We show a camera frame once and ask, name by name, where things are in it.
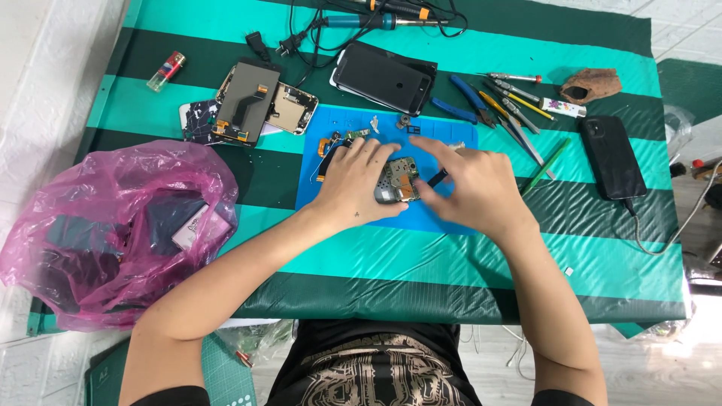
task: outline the black t-shirt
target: black t-shirt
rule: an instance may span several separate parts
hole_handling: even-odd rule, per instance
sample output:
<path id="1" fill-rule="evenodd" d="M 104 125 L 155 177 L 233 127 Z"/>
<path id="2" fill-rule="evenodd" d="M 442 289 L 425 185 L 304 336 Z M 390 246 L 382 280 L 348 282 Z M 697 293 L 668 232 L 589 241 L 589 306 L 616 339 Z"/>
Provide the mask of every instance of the black t-shirt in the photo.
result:
<path id="1" fill-rule="evenodd" d="M 458 355 L 458 325 L 302 320 L 267 406 L 481 406 Z M 545 390 L 532 406 L 593 406 L 574 394 Z M 133 406 L 209 406 L 205 389 L 182 386 Z"/>

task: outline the person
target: person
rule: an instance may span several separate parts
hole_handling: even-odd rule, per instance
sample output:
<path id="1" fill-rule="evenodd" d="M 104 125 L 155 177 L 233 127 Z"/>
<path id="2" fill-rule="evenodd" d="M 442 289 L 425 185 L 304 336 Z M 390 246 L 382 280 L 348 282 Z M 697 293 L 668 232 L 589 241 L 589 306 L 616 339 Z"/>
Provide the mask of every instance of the person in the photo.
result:
<path id="1" fill-rule="evenodd" d="M 439 217 L 485 234 L 507 259 L 521 326 L 534 351 L 532 405 L 606 406 L 589 323 L 517 190 L 509 158 L 410 137 L 454 182 L 448 197 L 415 186 Z M 339 147 L 318 196 L 285 221 L 219 257 L 138 320 L 120 406 L 206 406 L 201 341 L 280 267 L 347 228 L 397 216 L 373 189 L 398 144 L 356 139 Z M 457 351 L 458 326 L 371 320 L 301 320 L 268 405 L 481 404 Z"/>

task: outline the pink plastic bag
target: pink plastic bag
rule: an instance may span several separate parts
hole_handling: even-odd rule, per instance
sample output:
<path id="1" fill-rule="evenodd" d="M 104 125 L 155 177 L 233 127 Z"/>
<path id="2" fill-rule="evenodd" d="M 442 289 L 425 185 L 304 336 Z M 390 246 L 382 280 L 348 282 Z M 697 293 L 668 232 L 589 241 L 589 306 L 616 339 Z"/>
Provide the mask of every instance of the pink plastic bag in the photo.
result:
<path id="1" fill-rule="evenodd" d="M 0 280 L 42 299 L 62 329 L 130 328 L 215 259 L 238 226 L 237 196 L 210 147 L 162 140 L 92 152 L 32 196 L 0 251 Z M 171 238 L 205 204 L 213 210 L 184 251 Z M 213 212 L 222 220 L 209 221 Z"/>

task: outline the blue-handled pliers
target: blue-handled pliers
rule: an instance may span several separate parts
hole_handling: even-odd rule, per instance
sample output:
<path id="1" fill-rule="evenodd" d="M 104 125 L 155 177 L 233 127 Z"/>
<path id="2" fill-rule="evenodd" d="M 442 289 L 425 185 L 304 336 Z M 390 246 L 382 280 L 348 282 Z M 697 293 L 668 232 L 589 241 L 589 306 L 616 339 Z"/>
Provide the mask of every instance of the blue-handled pliers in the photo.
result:
<path id="1" fill-rule="evenodd" d="M 482 99 L 479 97 L 479 91 L 475 90 L 471 85 L 466 84 L 465 81 L 461 80 L 461 78 L 456 76 L 455 74 L 451 75 L 449 77 L 449 80 L 451 81 L 451 83 L 455 84 L 458 87 L 461 93 L 464 94 L 466 99 L 469 101 L 469 105 L 474 108 L 474 112 L 471 113 L 466 110 L 454 107 L 437 98 L 432 98 L 431 104 L 461 120 L 469 121 L 474 125 L 478 124 L 481 121 L 482 123 L 495 129 L 496 124 L 494 124 L 494 120 L 492 120 L 492 118 L 487 113 L 487 106 L 484 104 L 484 102 L 482 102 Z"/>

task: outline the green spudger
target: green spudger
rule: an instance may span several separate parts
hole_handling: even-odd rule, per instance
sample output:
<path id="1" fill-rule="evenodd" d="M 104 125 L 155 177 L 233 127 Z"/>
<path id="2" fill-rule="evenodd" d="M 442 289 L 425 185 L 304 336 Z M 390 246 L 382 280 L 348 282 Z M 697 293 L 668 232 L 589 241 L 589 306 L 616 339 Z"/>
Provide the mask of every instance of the green spudger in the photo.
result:
<path id="1" fill-rule="evenodd" d="M 562 152 L 564 152 L 564 149 L 567 147 L 567 145 L 569 145 L 570 142 L 572 142 L 572 139 L 567 138 L 564 141 L 564 143 L 562 144 L 562 146 L 559 147 L 559 149 L 556 152 L 554 152 L 552 157 L 544 163 L 544 166 L 541 167 L 539 172 L 531 179 L 531 181 L 526 186 L 524 186 L 524 189 L 522 189 L 522 191 L 521 191 L 522 197 L 524 197 L 524 195 L 529 193 L 531 188 L 536 186 L 536 184 L 539 182 L 539 179 L 541 179 L 542 176 L 544 176 L 544 174 L 547 172 L 547 170 L 549 170 L 549 168 L 551 168 L 552 165 L 554 165 L 554 162 L 557 161 L 557 158 L 562 154 Z"/>

